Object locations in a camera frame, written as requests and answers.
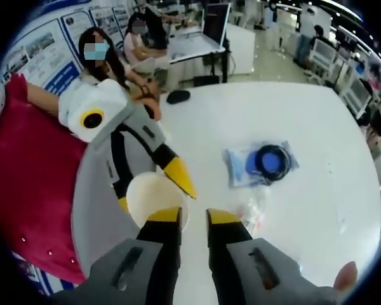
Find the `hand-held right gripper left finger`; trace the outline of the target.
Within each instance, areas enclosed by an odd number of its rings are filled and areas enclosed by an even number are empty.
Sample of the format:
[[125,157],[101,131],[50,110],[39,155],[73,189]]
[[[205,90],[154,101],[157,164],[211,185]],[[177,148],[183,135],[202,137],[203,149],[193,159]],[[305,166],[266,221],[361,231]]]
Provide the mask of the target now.
[[181,240],[182,208],[158,210],[136,238],[95,261],[82,284],[57,293],[56,304],[172,304]]

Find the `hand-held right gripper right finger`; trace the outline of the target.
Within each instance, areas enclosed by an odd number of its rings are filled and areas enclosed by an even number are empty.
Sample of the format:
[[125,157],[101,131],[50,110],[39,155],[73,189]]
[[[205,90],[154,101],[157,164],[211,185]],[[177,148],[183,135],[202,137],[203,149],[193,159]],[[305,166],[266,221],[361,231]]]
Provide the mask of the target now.
[[337,291],[306,280],[291,257],[254,239],[225,210],[206,211],[209,267],[219,304],[336,304]]

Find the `person's right hand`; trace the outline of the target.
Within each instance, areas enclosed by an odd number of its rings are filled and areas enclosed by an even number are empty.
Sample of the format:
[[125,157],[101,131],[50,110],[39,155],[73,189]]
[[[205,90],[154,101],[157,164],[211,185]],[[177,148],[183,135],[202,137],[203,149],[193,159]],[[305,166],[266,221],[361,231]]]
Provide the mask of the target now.
[[341,293],[346,293],[355,286],[358,279],[358,268],[354,261],[345,264],[335,278],[333,288]]

